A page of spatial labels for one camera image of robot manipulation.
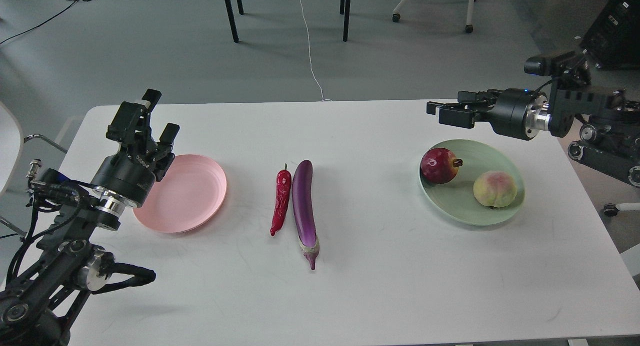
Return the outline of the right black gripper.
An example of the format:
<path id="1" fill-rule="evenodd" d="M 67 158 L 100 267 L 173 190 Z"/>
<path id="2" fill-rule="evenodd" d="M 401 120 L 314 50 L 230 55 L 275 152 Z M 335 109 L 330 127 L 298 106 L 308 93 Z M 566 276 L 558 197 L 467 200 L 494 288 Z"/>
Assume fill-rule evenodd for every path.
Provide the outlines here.
<path id="1" fill-rule="evenodd" d="M 545 93 L 530 89 L 458 91 L 457 102 L 427 102 L 426 113 L 438 114 L 440 124 L 474 128 L 487 122 L 501 136 L 531 140 L 548 131 L 551 114 Z"/>

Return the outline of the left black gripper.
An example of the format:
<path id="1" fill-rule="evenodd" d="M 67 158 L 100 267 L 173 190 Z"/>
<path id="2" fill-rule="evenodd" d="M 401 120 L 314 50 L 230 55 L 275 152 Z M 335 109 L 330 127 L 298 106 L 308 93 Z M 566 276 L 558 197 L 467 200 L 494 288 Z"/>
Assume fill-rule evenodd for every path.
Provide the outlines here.
<path id="1" fill-rule="evenodd" d="M 117 142 L 119 149 L 103 160 L 90 182 L 98 196 L 94 209 L 99 228 L 118 230 L 124 210 L 144 204 L 175 158 L 174 141 L 180 126 L 167 123 L 157 143 L 151 134 L 151 112 L 161 97 L 162 92 L 147 89 L 141 100 L 122 102 L 107 126 L 106 138 Z"/>

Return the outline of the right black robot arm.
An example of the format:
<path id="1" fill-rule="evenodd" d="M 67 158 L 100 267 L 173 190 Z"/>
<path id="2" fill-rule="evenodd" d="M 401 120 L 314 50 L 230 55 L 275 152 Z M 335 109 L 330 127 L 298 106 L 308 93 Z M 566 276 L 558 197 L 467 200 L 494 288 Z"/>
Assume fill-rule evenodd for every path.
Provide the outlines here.
<path id="1" fill-rule="evenodd" d="M 619 181 L 639 186 L 639 103 L 623 89 L 592 85 L 585 55 L 573 50 L 530 57 L 527 74 L 550 77 L 550 91 L 509 88 L 460 91 L 457 102 L 428 102 L 426 112 L 439 123 L 473 128 L 487 122 L 494 133 L 531 140 L 539 131 L 562 138 L 573 122 L 581 122 L 580 139 L 567 155 Z"/>

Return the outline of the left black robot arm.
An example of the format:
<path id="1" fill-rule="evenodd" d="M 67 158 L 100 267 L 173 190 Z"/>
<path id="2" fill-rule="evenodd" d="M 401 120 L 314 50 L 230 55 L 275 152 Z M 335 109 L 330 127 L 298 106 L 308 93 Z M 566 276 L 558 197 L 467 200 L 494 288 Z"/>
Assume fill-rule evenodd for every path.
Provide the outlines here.
<path id="1" fill-rule="evenodd" d="M 96 228 L 116 231 L 128 208 L 141 207 L 175 159 L 179 126 L 153 139 L 150 117 L 162 97 L 148 89 L 139 102 L 123 102 L 106 137 L 118 152 L 106 157 L 89 183 L 48 169 L 27 178 L 30 229 L 9 264 L 1 293 L 3 346 L 66 346 L 89 296 L 153 282 L 154 271 L 119 263 L 92 244 Z"/>

